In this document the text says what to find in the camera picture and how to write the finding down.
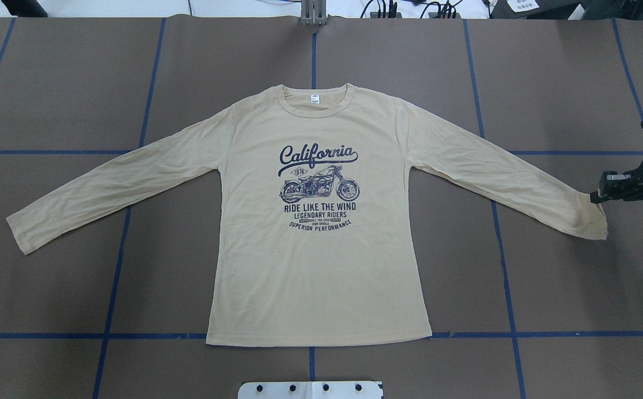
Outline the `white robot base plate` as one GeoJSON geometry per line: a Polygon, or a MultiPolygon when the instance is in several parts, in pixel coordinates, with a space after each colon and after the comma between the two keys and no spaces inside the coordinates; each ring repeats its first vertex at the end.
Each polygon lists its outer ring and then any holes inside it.
{"type": "Polygon", "coordinates": [[[380,381],[248,382],[238,398],[383,398],[380,381]]]}

